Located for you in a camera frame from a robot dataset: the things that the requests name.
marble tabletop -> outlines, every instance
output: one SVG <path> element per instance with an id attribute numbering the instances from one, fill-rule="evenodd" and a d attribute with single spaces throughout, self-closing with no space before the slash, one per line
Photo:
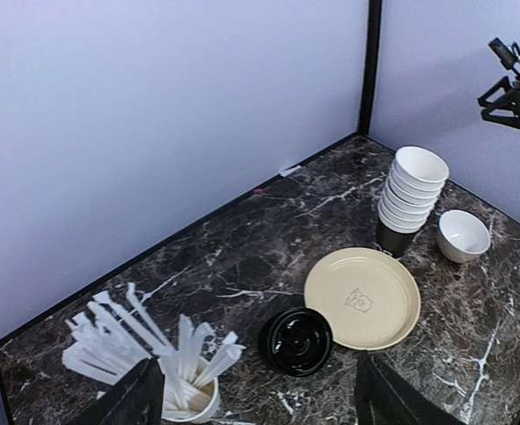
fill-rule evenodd
<path id="1" fill-rule="evenodd" d="M 238 333 L 248 349 L 221 377 L 214 423 L 356 423 L 356 351 L 335 346 L 322 371 L 291 378 L 262 364 L 256 339 L 273 314 L 303 305 L 305 279 L 318 259 L 345 247 L 376 247 L 376 203 L 391 161 L 391 151 L 368 139 L 341 143 L 184 232 L 96 292 L 109 290 L 126 303 L 127 283 L 135 282 L 173 340 L 180 313 L 211 322 L 221 336 Z M 445 259 L 434 242 L 439 215 L 454 208 L 477 215 L 493 238 L 486 255 L 465 265 Z M 421 291 L 421 315 L 404 341 L 377 355 L 457 418 L 511 423 L 520 409 L 520 225 L 449 182 L 401 262 Z M 15 424 L 63 424 L 107 390 L 61 363 L 73 342 L 65 319 L 85 311 L 93 293 L 0 347 Z M 210 352 L 217 343 L 209 344 Z"/>

black metal pole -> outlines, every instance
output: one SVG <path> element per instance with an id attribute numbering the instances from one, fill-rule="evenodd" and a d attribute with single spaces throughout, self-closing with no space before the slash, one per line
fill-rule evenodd
<path id="1" fill-rule="evenodd" d="M 362 101 L 358 118 L 358 133 L 369 134 L 372 121 L 372 107 L 376 92 L 377 57 L 380 47 L 380 27 L 382 25 L 382 0 L 369 0 L 368 35 L 366 38 L 366 62 L 364 82 L 362 83 Z"/>

